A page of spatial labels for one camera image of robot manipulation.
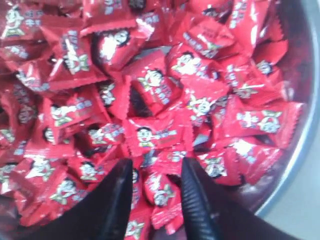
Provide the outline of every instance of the metal bowl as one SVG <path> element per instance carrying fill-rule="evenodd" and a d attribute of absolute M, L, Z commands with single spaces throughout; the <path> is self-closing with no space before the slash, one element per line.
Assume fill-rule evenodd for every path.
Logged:
<path fill-rule="evenodd" d="M 290 100 L 306 103 L 292 142 L 282 158 L 254 186 L 228 189 L 238 203 L 263 217 L 282 195 L 306 159 L 316 135 L 320 111 L 320 1 L 282 0 L 278 8 L 282 28 L 289 41 L 288 52 L 278 64 Z M 184 240 L 182 228 L 166 236 L 162 229 L 155 240 Z"/>

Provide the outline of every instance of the floor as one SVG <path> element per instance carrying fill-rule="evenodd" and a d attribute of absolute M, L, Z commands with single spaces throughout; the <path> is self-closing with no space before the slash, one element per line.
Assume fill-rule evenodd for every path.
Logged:
<path fill-rule="evenodd" d="M 320 240 L 320 128 L 296 178 L 265 216 L 279 229 L 303 240 Z"/>

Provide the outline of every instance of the stainless steel bowl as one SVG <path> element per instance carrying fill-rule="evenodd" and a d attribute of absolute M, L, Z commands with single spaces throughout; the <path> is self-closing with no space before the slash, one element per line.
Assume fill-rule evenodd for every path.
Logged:
<path fill-rule="evenodd" d="M 313 142 L 320 112 L 320 9 L 317 0 L 282 0 L 279 16 L 289 41 L 286 56 L 279 63 L 293 101 L 306 103 L 292 143 L 281 160 L 255 185 L 228 189 L 232 198 L 262 216 L 272 207 L 303 164 Z M 0 219 L 0 225 L 6 225 Z M 186 239 L 182 228 L 166 236 L 159 230 L 158 240 Z"/>

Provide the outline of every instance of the bowl rim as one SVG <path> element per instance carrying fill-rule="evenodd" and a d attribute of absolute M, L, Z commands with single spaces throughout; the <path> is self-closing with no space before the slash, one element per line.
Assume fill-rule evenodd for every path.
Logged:
<path fill-rule="evenodd" d="M 311 95 L 309 97 L 309 114 L 302 128 L 300 138 L 291 158 L 279 179 L 276 188 L 255 211 L 255 214 L 264 217 L 277 200 L 283 195 L 286 189 L 291 185 L 292 180 L 299 172 L 308 156 L 310 147 L 315 139 L 320 112 L 317 106 L 320 106 L 320 0 L 300 0 L 301 8 L 304 12 L 305 19 L 310 33 L 311 51 L 313 53 L 312 62 L 312 83 Z"/>

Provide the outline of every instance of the pile of candy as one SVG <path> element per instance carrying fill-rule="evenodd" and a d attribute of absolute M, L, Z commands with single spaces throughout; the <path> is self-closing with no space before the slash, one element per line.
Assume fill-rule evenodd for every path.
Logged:
<path fill-rule="evenodd" d="M 218 184 L 254 185 L 290 144 L 303 104 L 277 67 L 275 0 L 0 6 L 0 193 L 22 226 L 61 216 L 131 158 L 125 239 L 172 234 L 183 157 Z"/>

